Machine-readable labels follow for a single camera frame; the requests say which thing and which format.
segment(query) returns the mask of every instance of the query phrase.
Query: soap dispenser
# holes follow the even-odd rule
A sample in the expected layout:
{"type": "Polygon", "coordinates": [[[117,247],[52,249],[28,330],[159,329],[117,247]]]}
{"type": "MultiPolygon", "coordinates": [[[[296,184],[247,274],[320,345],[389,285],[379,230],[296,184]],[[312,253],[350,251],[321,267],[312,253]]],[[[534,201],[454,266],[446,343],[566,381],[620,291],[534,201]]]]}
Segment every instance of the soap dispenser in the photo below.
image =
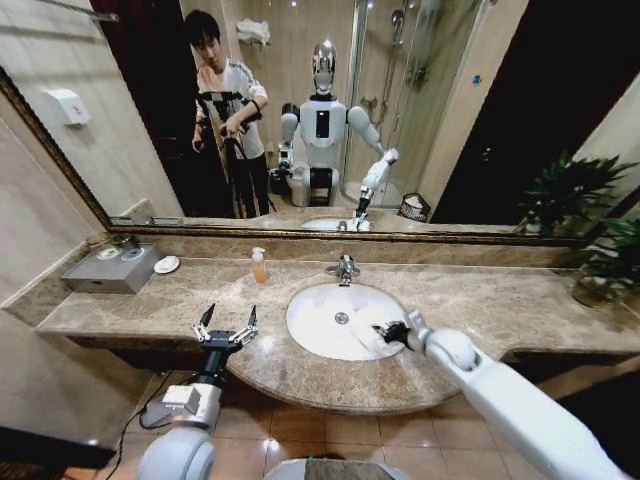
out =
{"type": "Polygon", "coordinates": [[[254,247],[251,255],[251,269],[253,276],[256,277],[256,283],[264,283],[267,280],[267,268],[264,264],[264,248],[254,247]]]}

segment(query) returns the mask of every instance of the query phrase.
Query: sink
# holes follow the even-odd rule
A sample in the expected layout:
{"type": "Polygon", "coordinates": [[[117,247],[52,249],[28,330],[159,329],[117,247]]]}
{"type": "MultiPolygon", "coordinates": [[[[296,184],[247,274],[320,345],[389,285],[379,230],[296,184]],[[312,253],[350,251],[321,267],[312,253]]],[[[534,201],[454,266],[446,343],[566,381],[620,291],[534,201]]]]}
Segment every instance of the sink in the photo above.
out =
{"type": "Polygon", "coordinates": [[[287,310],[294,340],[315,355],[335,360],[377,360],[395,355],[371,327],[403,320],[404,308],[390,295],[366,285],[317,285],[298,293],[287,310]]]}
{"type": "MultiPolygon", "coordinates": [[[[316,230],[325,232],[337,232],[340,230],[340,222],[346,222],[348,218],[314,218],[307,220],[301,225],[304,230],[316,230]]],[[[363,222],[360,225],[360,231],[371,230],[371,224],[368,221],[363,222]]]]}
{"type": "Polygon", "coordinates": [[[346,221],[345,218],[314,218],[307,220],[302,224],[305,230],[321,230],[335,232],[338,230],[340,222],[346,221]]]}

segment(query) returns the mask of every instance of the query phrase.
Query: glass shower door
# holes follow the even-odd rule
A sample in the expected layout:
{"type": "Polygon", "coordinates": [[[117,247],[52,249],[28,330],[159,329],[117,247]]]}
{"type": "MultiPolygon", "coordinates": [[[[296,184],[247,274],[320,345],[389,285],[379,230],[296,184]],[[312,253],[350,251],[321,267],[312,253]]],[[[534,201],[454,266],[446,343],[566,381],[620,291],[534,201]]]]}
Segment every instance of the glass shower door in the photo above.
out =
{"type": "MultiPolygon", "coordinates": [[[[403,195],[415,192],[420,184],[482,2],[365,3],[352,104],[368,110],[383,146],[395,146],[400,152],[400,160],[372,201],[374,207],[397,208],[403,195]]],[[[356,202],[362,178],[379,158],[353,132],[345,153],[341,191],[356,202]]]]}

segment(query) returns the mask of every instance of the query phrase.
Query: green plant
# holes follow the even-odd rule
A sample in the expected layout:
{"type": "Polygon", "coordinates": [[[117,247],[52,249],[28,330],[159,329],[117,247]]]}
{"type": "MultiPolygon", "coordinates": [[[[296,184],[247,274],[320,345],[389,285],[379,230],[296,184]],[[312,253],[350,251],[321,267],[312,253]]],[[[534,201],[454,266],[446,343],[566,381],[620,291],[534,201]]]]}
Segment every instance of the green plant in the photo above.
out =
{"type": "Polygon", "coordinates": [[[533,226],[541,235],[552,235],[568,219],[591,220],[598,208],[610,207],[611,191],[625,171],[637,165],[618,165],[619,156],[572,160],[567,152],[547,166],[524,193],[520,208],[524,219],[518,230],[533,226]]]}
{"type": "Polygon", "coordinates": [[[640,219],[605,219],[607,245],[591,247],[595,255],[580,270],[600,278],[601,286],[632,290],[640,286],[640,219]]]}

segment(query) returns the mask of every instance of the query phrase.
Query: man's black hair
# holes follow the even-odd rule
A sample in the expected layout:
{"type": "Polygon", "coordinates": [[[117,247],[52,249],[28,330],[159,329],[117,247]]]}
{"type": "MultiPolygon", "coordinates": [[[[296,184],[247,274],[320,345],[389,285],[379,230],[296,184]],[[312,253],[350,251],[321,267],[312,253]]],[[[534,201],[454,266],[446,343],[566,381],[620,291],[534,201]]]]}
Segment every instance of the man's black hair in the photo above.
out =
{"type": "Polygon", "coordinates": [[[218,22],[207,12],[193,10],[184,19],[189,43],[194,47],[202,45],[204,40],[220,41],[220,27],[218,22]]]}

